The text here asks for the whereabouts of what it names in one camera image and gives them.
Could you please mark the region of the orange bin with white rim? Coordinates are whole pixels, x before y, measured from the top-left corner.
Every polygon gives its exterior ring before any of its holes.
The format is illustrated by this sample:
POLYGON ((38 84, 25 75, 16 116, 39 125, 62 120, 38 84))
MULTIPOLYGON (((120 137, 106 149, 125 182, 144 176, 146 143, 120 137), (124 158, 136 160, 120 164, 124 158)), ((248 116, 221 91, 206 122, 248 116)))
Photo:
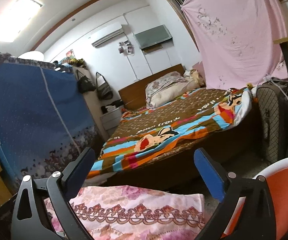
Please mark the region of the orange bin with white rim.
POLYGON ((260 171, 254 178, 265 178, 267 192, 257 193, 258 201, 240 196, 222 239, 288 239, 288 158, 260 171))

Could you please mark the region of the pink floral quilt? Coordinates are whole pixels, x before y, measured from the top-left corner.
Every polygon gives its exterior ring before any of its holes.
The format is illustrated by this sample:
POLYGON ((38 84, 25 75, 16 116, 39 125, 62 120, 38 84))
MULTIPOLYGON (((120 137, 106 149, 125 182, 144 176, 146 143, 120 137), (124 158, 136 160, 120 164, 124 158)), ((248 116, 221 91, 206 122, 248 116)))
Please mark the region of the pink floral quilt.
POLYGON ((69 204, 94 239, 195 239, 206 223, 202 194, 87 186, 69 204))

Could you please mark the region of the blue fabric wardrobe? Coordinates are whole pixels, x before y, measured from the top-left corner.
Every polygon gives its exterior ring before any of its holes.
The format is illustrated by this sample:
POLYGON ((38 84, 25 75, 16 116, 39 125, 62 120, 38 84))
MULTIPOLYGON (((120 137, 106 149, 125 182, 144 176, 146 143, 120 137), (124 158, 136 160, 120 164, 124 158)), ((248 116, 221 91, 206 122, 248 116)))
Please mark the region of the blue fabric wardrobe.
POLYGON ((0 163, 12 189, 103 143, 71 68, 0 54, 0 163))

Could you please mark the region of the dark quilted suitcase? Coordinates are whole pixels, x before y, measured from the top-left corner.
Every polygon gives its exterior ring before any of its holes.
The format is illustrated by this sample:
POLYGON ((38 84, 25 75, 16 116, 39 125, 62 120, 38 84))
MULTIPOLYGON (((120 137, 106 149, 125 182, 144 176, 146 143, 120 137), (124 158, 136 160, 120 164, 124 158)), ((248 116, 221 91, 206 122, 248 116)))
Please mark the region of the dark quilted suitcase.
POLYGON ((272 80, 256 91, 261 113, 265 158, 271 163, 288 157, 288 83, 272 80))

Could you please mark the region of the white nightstand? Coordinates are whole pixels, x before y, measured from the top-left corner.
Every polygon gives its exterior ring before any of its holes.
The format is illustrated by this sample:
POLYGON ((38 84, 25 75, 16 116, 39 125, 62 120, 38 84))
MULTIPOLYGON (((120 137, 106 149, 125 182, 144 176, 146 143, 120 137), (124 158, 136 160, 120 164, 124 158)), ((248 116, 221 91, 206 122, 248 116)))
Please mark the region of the white nightstand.
POLYGON ((116 128, 120 124, 120 120, 122 117, 122 108, 123 106, 120 106, 111 112, 105 113, 100 117, 102 126, 104 130, 108 133, 109 137, 113 135, 116 128))

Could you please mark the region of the colourful cartoon bedspread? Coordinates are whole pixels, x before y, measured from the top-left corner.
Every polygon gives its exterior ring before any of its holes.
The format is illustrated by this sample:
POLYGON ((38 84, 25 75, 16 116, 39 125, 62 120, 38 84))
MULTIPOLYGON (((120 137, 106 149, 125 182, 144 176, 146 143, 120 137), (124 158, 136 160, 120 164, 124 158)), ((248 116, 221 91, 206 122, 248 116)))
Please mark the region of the colourful cartoon bedspread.
POLYGON ((252 108, 248 88, 198 88, 155 109, 127 111, 103 145, 87 178, 132 170, 183 142, 202 139, 241 123, 252 108))

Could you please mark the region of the black handbag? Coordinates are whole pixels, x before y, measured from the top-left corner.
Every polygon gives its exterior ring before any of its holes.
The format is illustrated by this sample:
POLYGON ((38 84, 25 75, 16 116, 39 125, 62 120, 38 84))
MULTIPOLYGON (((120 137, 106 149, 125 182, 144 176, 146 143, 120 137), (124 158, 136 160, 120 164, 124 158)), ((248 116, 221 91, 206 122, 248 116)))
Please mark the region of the black handbag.
POLYGON ((77 88, 80 93, 94 92, 96 87, 94 83, 81 71, 76 70, 77 74, 77 88))

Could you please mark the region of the grey handbag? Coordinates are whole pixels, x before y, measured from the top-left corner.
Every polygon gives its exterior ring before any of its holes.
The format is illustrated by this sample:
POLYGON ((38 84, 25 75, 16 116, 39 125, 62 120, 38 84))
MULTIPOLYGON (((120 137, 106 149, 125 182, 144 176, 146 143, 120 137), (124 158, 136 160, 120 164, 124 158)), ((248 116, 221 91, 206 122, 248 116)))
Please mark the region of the grey handbag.
POLYGON ((113 91, 106 81, 105 77, 96 72, 96 92, 100 101, 111 100, 113 98, 113 91))

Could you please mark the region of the floral pillow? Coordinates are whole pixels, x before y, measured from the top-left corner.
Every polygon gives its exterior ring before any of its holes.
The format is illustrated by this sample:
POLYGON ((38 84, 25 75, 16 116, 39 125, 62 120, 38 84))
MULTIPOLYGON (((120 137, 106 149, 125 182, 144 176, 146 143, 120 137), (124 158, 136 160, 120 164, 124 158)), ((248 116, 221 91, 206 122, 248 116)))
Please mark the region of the floral pillow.
POLYGON ((205 86, 205 80, 195 70, 186 70, 183 75, 170 72, 152 81, 145 88, 147 108, 157 108, 191 90, 205 86))

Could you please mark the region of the wooden headboard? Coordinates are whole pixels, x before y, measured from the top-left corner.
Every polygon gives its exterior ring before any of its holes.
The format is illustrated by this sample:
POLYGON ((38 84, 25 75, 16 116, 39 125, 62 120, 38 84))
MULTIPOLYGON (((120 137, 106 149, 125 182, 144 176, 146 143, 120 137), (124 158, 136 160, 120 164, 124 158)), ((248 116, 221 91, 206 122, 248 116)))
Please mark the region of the wooden headboard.
POLYGON ((149 77, 141 79, 119 90, 119 95, 123 101, 124 108, 130 111, 140 109, 146 105, 145 88, 148 84, 170 72, 184 74, 185 68, 182 64, 177 64, 149 77))

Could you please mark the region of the pink hanging curtain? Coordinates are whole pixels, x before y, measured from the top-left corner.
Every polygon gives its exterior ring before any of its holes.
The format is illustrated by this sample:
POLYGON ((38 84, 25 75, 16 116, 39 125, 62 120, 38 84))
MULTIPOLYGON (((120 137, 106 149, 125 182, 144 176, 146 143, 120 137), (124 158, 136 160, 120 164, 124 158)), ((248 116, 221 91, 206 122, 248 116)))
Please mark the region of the pink hanging curtain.
POLYGON ((202 56, 207 88, 287 77, 274 44, 286 35, 279 0, 184 0, 181 10, 202 56))

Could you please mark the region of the ceiling light panel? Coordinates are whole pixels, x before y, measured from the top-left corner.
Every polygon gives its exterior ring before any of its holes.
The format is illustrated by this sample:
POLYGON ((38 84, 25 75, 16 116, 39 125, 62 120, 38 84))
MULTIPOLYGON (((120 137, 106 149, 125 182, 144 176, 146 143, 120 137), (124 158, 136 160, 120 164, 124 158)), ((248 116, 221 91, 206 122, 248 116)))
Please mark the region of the ceiling light panel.
POLYGON ((12 43, 43 5, 37 0, 16 0, 0 13, 0 42, 12 43))

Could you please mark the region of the white air conditioner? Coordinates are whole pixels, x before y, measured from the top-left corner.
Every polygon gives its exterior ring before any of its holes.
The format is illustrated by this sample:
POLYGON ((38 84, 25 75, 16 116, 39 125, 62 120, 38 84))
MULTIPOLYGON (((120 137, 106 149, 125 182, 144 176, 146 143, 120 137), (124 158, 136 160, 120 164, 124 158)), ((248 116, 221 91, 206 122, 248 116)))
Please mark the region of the white air conditioner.
POLYGON ((92 46, 96 48, 122 33, 124 33, 123 27, 119 22, 117 22, 91 34, 89 40, 92 46))

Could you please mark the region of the green wall panel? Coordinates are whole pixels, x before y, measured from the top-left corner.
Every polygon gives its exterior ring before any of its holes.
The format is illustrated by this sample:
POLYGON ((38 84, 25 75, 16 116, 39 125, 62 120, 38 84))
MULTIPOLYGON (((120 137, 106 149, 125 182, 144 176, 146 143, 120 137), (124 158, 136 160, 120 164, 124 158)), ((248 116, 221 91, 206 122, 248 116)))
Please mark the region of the green wall panel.
POLYGON ((172 38, 172 35, 165 25, 159 25, 135 34, 135 39, 141 50, 171 40, 172 38))

